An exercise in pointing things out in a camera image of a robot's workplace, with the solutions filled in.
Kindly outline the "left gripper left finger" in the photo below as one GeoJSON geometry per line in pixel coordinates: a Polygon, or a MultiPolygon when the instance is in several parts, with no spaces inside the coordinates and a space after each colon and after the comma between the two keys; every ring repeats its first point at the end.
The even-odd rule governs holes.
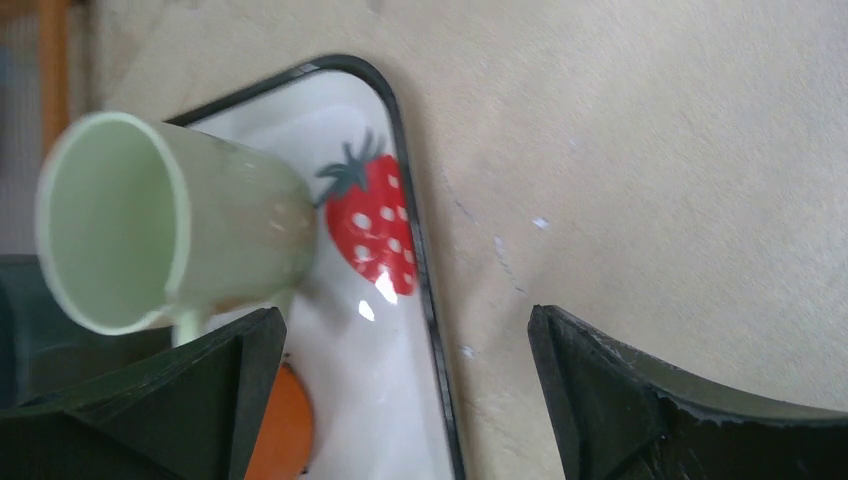
{"type": "Polygon", "coordinates": [[[1,414],[5,479],[240,479],[286,325],[257,309],[194,341],[1,414]]]}

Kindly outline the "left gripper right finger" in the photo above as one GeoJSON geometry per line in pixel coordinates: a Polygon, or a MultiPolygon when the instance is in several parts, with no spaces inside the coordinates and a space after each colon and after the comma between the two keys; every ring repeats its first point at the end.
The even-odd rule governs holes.
{"type": "Polygon", "coordinates": [[[529,342],[569,479],[843,479],[847,416],[741,391],[537,305],[529,342]]]}

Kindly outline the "white strawberry metal tray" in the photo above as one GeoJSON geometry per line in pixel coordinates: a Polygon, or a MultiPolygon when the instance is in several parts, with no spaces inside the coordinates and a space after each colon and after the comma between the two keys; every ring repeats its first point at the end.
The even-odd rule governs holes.
{"type": "Polygon", "coordinates": [[[286,317],[284,358],[315,414],[308,479],[466,477],[450,375],[427,265],[401,109],[382,73],[332,54],[172,118],[172,123],[275,155],[309,181],[358,152],[368,135],[399,164],[411,229],[401,242],[411,289],[368,280],[336,247],[321,220],[313,269],[286,317]]]}

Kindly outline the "light green mug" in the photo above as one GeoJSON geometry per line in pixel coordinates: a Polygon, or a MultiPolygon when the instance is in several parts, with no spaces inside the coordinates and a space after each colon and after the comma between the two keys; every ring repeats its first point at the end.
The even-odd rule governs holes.
{"type": "Polygon", "coordinates": [[[310,189],[285,161],[116,111],[58,138],[35,227],[46,284],[72,321],[109,336],[168,327],[177,346],[215,315],[285,306],[318,233],[310,189]]]}

